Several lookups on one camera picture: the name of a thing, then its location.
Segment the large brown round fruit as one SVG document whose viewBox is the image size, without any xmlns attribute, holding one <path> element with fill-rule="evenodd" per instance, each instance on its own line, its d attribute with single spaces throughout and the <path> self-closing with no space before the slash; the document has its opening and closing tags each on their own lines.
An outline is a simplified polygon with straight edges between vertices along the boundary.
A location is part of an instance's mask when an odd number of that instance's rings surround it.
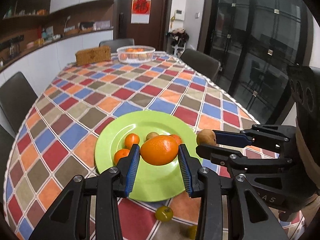
<svg viewBox="0 0 320 240">
<path fill-rule="evenodd" d="M 216 135 L 211 129 L 203 129 L 197 134 L 196 142 L 198 145 L 216 146 Z"/>
</svg>

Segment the small orange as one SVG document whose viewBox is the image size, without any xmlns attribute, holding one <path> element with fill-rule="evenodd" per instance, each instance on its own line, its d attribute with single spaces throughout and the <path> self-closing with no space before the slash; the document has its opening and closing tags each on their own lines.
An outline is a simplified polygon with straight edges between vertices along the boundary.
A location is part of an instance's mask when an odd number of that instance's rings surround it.
<svg viewBox="0 0 320 240">
<path fill-rule="evenodd" d="M 173 138 L 176 140 L 176 142 L 177 142 L 178 145 L 180 145 L 180 144 L 183 143 L 181 137 L 179 137 L 178 135 L 176 135 L 176 134 L 171 134 L 170 136 L 173 137 Z"/>
</svg>

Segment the large orange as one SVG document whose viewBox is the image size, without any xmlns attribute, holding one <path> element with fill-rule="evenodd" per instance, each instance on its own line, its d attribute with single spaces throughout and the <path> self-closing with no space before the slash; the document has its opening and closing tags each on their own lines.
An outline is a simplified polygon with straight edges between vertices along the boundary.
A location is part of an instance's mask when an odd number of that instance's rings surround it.
<svg viewBox="0 0 320 240">
<path fill-rule="evenodd" d="M 162 166 L 172 162 L 178 154 L 178 144 L 169 135 L 159 135 L 147 140 L 140 148 L 140 155 L 150 165 Z"/>
</svg>

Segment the orange oval kumquat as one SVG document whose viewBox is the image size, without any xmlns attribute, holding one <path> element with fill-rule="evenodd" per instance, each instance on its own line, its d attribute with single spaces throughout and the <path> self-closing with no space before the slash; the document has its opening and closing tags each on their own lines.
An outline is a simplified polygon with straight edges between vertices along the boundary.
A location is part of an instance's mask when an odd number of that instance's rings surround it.
<svg viewBox="0 0 320 240">
<path fill-rule="evenodd" d="M 118 150 L 115 154 L 114 154 L 114 157 L 113 157 L 113 163 L 114 165 L 117 165 L 119 160 L 121 158 L 124 158 L 124 157 L 127 157 L 130 153 L 130 150 L 127 149 L 127 148 L 123 148 L 121 150 Z"/>
</svg>

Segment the small brown round fruit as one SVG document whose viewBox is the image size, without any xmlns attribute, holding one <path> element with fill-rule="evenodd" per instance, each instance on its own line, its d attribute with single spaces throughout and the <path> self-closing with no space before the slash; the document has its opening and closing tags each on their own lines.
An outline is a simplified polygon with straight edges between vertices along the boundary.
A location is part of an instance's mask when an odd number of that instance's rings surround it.
<svg viewBox="0 0 320 240">
<path fill-rule="evenodd" d="M 159 136 L 159 134 L 157 132 L 150 132 L 150 133 L 147 134 L 146 140 L 152 139 L 152 138 L 154 138 L 156 136 Z"/>
</svg>

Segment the orange mandarin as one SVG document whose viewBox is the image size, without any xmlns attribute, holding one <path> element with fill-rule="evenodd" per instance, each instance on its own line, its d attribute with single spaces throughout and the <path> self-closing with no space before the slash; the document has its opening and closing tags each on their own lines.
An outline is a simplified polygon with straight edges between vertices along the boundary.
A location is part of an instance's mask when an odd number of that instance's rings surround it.
<svg viewBox="0 0 320 240">
<path fill-rule="evenodd" d="M 130 150 L 134 144 L 138 145 L 139 143 L 140 143 L 140 137 L 135 133 L 128 134 L 124 140 L 124 146 L 128 150 Z"/>
</svg>

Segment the green tomato lower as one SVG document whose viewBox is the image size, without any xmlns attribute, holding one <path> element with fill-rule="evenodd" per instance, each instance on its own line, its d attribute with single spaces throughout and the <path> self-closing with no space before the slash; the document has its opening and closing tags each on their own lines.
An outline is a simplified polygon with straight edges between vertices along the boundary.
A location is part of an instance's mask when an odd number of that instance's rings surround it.
<svg viewBox="0 0 320 240">
<path fill-rule="evenodd" d="M 195 240 L 197 233 L 197 225 L 189 225 L 185 228 L 183 235 L 188 238 Z"/>
</svg>

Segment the green tomato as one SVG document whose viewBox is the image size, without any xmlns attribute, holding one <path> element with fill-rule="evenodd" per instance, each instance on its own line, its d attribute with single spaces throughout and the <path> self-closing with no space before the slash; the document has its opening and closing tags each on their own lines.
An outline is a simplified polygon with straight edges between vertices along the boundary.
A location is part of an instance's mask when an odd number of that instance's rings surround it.
<svg viewBox="0 0 320 240">
<path fill-rule="evenodd" d="M 197 233 L 197 225 L 189 225 L 185 228 L 183 235 L 188 238 L 195 240 Z"/>
<path fill-rule="evenodd" d="M 161 222 L 168 222 L 174 216 L 173 210 L 168 206 L 161 206 L 155 212 L 155 217 Z"/>
</svg>

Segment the green tomato upper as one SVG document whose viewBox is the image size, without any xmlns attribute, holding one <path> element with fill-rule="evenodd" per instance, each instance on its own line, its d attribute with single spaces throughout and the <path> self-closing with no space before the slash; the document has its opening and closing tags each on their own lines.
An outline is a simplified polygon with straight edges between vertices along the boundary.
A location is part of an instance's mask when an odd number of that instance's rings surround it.
<svg viewBox="0 0 320 240">
<path fill-rule="evenodd" d="M 173 210 L 168 206 L 161 206 L 155 212 L 155 217 L 161 222 L 168 222 L 174 216 Z"/>
</svg>

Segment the colourful checkered tablecloth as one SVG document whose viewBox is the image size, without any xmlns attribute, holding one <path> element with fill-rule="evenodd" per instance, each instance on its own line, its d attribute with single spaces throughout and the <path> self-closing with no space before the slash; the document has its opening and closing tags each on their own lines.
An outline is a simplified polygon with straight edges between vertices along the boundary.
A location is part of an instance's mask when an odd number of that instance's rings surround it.
<svg viewBox="0 0 320 240">
<path fill-rule="evenodd" d="M 50 204 L 77 174 L 97 175 L 95 145 L 116 118 L 135 111 L 170 114 L 198 132 L 237 132 L 255 118 L 233 98 L 170 55 L 145 64 L 111 62 L 60 72 L 41 66 L 44 88 L 27 108 L 10 152 L 4 215 L 19 239 L 28 239 Z"/>
</svg>

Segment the green plate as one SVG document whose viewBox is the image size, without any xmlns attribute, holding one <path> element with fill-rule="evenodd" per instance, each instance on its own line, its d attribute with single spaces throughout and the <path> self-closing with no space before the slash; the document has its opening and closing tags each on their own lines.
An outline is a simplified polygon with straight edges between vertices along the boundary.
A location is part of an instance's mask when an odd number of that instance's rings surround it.
<svg viewBox="0 0 320 240">
<path fill-rule="evenodd" d="M 159 202 L 184 191 L 178 163 L 178 144 L 184 143 L 197 157 L 196 134 L 181 119 L 157 111 L 137 111 L 122 115 L 100 133 L 94 152 L 99 173 L 114 165 L 114 156 L 125 149 L 126 137 L 140 139 L 140 161 L 129 197 L 143 202 Z"/>
</svg>

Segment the dark chair right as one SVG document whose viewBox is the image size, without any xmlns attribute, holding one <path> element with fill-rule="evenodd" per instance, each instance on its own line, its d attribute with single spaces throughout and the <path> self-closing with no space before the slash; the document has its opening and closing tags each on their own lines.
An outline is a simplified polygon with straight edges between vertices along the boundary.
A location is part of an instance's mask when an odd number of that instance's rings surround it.
<svg viewBox="0 0 320 240">
<path fill-rule="evenodd" d="M 192 49 L 186 49 L 180 59 L 211 81 L 214 81 L 221 67 L 221 63 L 218 60 Z"/>
</svg>

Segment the dark chair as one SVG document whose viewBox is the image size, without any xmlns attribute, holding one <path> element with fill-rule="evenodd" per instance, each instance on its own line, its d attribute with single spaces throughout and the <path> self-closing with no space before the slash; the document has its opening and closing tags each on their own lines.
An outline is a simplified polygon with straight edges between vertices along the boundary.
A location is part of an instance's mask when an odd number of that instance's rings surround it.
<svg viewBox="0 0 320 240">
<path fill-rule="evenodd" d="M 1 192 L 4 189 L 4 176 L 7 170 L 7 161 L 9 154 L 14 143 L 14 137 L 12 137 L 2 126 L 0 126 L 0 183 Z"/>
<path fill-rule="evenodd" d="M 186 49 L 180 59 L 211 81 L 214 81 L 221 67 L 221 63 L 218 60 L 192 49 Z"/>
<path fill-rule="evenodd" d="M 1 86 L 1 109 L 17 134 L 37 95 L 22 72 L 17 72 Z"/>
</svg>

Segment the dark chair left near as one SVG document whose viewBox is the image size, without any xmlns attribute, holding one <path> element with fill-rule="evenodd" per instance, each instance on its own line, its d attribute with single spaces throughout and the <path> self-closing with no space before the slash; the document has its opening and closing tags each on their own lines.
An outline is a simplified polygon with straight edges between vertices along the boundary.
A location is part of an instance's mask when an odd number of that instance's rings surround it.
<svg viewBox="0 0 320 240">
<path fill-rule="evenodd" d="M 7 161 L 9 154 L 14 143 L 14 137 L 12 137 L 2 126 L 0 126 L 0 183 L 1 192 L 4 189 L 4 176 L 7 170 Z"/>
</svg>

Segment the black glass cabinet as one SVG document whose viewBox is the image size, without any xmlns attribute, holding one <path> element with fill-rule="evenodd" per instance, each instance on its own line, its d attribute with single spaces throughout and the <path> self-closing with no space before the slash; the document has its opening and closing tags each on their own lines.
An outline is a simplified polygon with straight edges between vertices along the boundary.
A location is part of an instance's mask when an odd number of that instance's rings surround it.
<svg viewBox="0 0 320 240">
<path fill-rule="evenodd" d="M 308 44 L 303 0 L 212 0 L 204 52 L 220 63 L 214 82 L 261 124 L 291 108 L 287 68 Z"/>
</svg>

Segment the dark chair left far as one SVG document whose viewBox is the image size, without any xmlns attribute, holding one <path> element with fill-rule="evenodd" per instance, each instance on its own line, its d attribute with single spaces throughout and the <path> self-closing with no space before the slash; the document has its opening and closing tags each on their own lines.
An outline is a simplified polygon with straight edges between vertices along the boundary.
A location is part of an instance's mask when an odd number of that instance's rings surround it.
<svg viewBox="0 0 320 240">
<path fill-rule="evenodd" d="M 17 134 L 37 95 L 22 72 L 17 72 L 1 86 L 1 109 Z"/>
</svg>

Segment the dark wooden door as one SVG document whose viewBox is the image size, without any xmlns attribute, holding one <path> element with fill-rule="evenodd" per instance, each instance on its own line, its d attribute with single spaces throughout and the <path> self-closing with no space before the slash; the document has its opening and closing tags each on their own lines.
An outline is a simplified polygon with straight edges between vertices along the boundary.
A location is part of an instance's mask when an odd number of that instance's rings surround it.
<svg viewBox="0 0 320 240">
<path fill-rule="evenodd" d="M 114 38 L 165 50 L 172 0 L 115 0 Z"/>
</svg>

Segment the dark chair far end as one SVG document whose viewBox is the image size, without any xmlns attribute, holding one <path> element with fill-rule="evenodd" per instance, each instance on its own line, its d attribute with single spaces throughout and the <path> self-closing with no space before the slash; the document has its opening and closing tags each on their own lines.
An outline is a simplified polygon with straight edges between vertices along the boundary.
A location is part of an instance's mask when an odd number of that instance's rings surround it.
<svg viewBox="0 0 320 240">
<path fill-rule="evenodd" d="M 115 40 L 105 40 L 99 43 L 99 46 L 109 46 L 110 48 L 115 47 L 116 49 L 124 46 L 134 46 L 134 45 L 135 45 L 135 41 L 133 38 L 119 38 Z"/>
</svg>

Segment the brown woven box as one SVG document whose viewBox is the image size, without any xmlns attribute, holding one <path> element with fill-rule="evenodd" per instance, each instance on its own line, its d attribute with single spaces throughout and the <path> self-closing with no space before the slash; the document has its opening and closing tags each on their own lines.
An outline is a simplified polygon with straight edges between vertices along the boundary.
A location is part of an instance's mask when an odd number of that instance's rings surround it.
<svg viewBox="0 0 320 240">
<path fill-rule="evenodd" d="M 111 48 L 109 46 L 100 46 L 80 50 L 76 52 L 75 57 L 77 66 L 111 61 Z"/>
</svg>

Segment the red white door poster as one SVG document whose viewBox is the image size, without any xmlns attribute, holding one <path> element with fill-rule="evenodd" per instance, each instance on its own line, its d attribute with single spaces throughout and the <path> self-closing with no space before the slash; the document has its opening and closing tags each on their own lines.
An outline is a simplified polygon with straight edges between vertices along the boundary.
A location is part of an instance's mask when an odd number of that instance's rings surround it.
<svg viewBox="0 0 320 240">
<path fill-rule="evenodd" d="M 151 0 L 132 0 L 131 24 L 149 24 Z"/>
</svg>

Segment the white wall intercom panel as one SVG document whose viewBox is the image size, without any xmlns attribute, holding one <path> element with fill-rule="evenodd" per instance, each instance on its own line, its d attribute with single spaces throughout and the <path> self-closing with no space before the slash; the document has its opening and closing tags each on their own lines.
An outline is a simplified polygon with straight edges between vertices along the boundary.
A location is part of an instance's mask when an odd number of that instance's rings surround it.
<svg viewBox="0 0 320 240">
<path fill-rule="evenodd" d="M 175 10 L 174 13 L 174 20 L 175 21 L 184 21 L 184 12 L 183 10 Z"/>
</svg>

